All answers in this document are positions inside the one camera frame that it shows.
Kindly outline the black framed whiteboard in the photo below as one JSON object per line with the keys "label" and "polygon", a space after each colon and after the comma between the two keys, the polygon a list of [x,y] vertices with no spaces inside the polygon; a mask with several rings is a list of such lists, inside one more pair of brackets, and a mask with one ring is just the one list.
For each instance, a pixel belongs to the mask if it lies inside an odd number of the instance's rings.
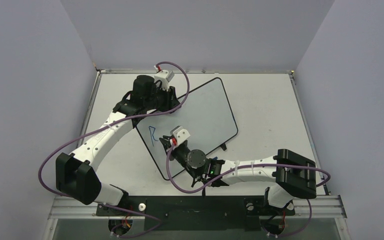
{"label": "black framed whiteboard", "polygon": [[182,126],[190,133],[188,147],[205,154],[215,151],[238,134],[238,126],[221,78],[216,77],[191,90],[182,107],[171,114],[147,117],[136,130],[164,180],[166,153],[159,142],[174,128]]}

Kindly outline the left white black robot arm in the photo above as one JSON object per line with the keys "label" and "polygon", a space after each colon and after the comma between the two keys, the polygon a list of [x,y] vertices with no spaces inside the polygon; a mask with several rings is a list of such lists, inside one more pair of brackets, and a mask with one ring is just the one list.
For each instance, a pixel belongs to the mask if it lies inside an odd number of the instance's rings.
{"label": "left white black robot arm", "polygon": [[173,112],[180,102],[169,83],[174,73],[161,70],[154,76],[139,75],[133,88],[118,102],[99,132],[94,133],[70,154],[56,158],[56,188],[85,205],[109,204],[116,215],[129,208],[127,192],[112,184],[102,183],[96,170],[115,144],[146,117],[148,111]]}

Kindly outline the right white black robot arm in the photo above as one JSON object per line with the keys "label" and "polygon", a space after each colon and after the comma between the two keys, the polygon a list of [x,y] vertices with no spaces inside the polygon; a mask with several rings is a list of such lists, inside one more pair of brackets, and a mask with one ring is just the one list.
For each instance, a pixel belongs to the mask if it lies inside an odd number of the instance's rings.
{"label": "right white black robot arm", "polygon": [[[317,196],[316,163],[291,150],[282,148],[263,159],[231,161],[208,158],[199,149],[189,149],[188,142],[178,143],[172,136],[159,139],[167,154],[169,181],[179,191],[192,194],[206,187],[227,187],[246,182],[271,183],[264,189],[263,209],[273,214],[286,207],[294,198],[314,199]],[[169,162],[178,162],[192,177],[192,183],[202,183],[196,190],[180,188],[173,180]]]}

